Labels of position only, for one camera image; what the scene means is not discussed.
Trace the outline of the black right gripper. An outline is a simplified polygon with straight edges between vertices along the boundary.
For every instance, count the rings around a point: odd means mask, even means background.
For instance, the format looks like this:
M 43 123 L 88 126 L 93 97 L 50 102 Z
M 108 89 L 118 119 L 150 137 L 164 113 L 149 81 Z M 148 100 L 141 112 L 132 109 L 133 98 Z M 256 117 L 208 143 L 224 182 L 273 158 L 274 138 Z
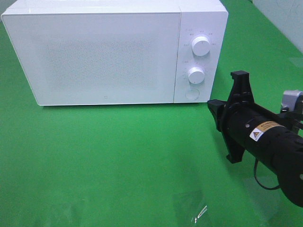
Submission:
M 254 103 L 250 74 L 231 72 L 234 84 L 227 101 L 207 101 L 216 125 L 228 149 L 226 158 L 232 163 L 242 161 L 244 150 L 256 151 L 261 137 L 273 128 L 281 128 L 277 115 Z

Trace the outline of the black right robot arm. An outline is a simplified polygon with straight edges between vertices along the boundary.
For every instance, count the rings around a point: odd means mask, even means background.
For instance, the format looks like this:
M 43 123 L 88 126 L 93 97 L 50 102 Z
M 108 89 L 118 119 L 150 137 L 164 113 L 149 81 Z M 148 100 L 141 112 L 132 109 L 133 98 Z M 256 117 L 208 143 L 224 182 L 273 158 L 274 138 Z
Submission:
M 303 205 L 303 93 L 283 93 L 281 110 L 275 114 L 255 103 L 250 75 L 231 72 L 234 84 L 227 101 L 207 102 L 216 128 L 222 133 L 231 163 L 242 161 L 244 151 L 263 163 L 278 180 L 278 186 L 293 204 Z

